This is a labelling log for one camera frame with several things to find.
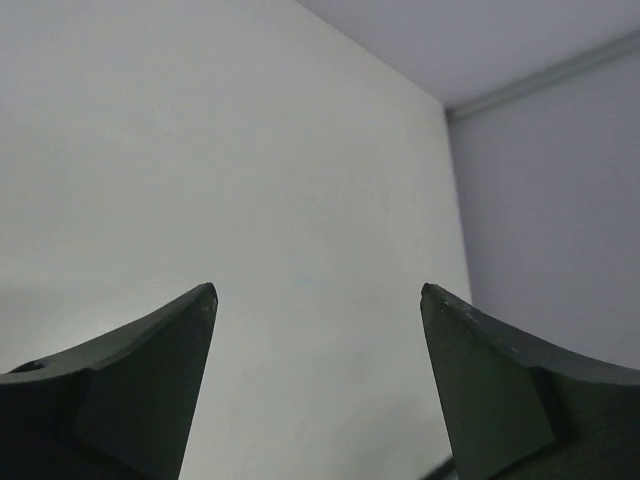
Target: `gray wall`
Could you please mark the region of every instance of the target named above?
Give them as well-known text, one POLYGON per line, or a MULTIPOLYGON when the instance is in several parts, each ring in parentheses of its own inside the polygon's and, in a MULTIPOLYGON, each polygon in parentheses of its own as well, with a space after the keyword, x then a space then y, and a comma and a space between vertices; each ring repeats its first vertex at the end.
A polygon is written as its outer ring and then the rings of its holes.
POLYGON ((451 127, 475 304, 640 367, 640 55, 451 127))

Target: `gray strip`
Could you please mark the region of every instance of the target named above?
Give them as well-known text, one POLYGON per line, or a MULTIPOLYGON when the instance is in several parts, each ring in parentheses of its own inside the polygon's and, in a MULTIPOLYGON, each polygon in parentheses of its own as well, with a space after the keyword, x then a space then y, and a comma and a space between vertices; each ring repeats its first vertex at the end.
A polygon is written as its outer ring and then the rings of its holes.
POLYGON ((499 107, 563 80, 640 51, 640 30, 606 43, 538 73, 516 80, 447 110, 449 123, 459 122, 480 112, 499 107))

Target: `black cable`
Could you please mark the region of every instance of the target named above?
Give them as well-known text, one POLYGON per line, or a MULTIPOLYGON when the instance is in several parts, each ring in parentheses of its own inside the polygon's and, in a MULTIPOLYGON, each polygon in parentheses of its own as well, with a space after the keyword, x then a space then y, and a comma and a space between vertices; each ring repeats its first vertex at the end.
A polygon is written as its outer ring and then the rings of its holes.
POLYGON ((431 470, 420 480, 446 480, 455 471, 456 465, 453 462, 453 457, 449 457, 442 465, 431 470))

